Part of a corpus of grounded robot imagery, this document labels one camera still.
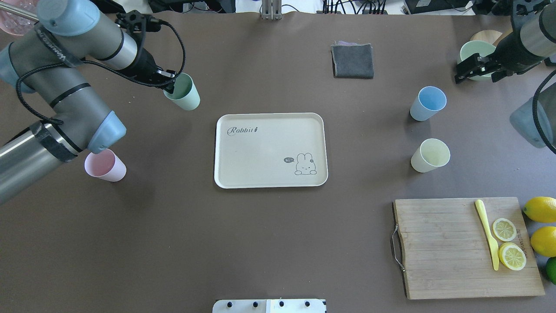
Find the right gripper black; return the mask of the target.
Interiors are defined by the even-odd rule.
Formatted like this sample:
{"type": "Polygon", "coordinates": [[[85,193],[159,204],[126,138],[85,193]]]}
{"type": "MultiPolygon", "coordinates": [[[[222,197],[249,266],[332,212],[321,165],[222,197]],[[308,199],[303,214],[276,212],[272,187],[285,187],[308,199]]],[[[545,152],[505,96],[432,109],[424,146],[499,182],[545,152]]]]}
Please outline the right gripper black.
{"type": "Polygon", "coordinates": [[[528,70],[526,64],[528,55],[520,43],[520,38],[515,33],[499,42],[495,51],[489,56],[469,56],[456,65],[454,81],[462,83],[465,79],[478,77],[495,72],[495,64],[500,69],[493,73],[493,77],[510,77],[515,73],[523,73],[528,70]]]}

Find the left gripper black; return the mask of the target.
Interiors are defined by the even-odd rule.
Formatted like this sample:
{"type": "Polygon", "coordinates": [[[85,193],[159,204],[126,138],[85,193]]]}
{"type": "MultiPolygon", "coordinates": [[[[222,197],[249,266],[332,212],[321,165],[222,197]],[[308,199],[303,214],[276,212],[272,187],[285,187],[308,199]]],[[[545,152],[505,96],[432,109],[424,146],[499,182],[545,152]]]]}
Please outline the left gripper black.
{"type": "Polygon", "coordinates": [[[135,83],[154,84],[156,88],[163,89],[167,93],[174,92],[176,72],[159,69],[154,58],[145,48],[141,48],[133,63],[124,69],[124,76],[135,83]]]}

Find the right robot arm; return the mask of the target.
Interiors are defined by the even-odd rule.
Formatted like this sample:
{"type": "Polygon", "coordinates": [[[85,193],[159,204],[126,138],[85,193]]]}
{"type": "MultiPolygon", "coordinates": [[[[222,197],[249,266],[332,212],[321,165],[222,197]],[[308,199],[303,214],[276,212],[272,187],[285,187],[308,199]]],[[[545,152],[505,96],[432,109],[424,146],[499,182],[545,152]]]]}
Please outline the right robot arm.
{"type": "MultiPolygon", "coordinates": [[[[521,75],[555,56],[556,4],[552,0],[495,0],[494,15],[510,16],[512,29],[487,56],[478,53],[463,58],[456,67],[455,82],[491,74],[493,83],[521,75]]],[[[543,80],[532,98],[510,115],[514,129],[536,148],[555,151],[555,85],[543,80]]]]}

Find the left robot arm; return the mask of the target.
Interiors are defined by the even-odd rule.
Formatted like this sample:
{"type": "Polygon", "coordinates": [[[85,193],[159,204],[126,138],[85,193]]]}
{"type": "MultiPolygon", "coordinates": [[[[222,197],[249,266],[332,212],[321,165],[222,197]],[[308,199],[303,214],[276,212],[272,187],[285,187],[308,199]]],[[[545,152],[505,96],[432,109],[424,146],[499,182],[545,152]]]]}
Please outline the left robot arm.
{"type": "Polygon", "coordinates": [[[172,90],[177,71],[157,66],[144,48],[165,20],[136,10],[110,20],[89,0],[42,0],[33,30],[1,51],[1,79],[38,121],[1,148],[1,202],[82,150],[100,153],[126,128],[78,71],[99,66],[133,83],[172,90]]]}

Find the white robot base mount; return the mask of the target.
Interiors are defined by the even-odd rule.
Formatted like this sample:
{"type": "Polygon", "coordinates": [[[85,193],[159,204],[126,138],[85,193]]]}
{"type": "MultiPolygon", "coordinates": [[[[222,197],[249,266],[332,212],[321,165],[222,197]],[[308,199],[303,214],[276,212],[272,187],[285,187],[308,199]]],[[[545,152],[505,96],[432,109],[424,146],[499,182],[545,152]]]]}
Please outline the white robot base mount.
{"type": "Polygon", "coordinates": [[[326,313],[321,299],[242,299],[217,300],[213,313],[326,313]]]}

